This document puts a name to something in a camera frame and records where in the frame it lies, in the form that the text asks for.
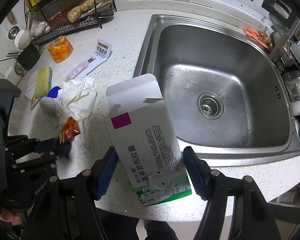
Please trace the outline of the person's left hand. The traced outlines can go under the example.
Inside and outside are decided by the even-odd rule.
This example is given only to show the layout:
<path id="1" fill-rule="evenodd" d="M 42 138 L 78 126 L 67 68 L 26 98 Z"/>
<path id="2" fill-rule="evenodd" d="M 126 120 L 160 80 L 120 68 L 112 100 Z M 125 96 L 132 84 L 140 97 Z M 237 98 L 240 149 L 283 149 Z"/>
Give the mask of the person's left hand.
<path id="1" fill-rule="evenodd" d="M 20 225 L 23 222 L 21 213 L 11 212 L 5 208 L 1 209 L 0 220 L 3 222 L 9 222 L 13 226 Z"/>

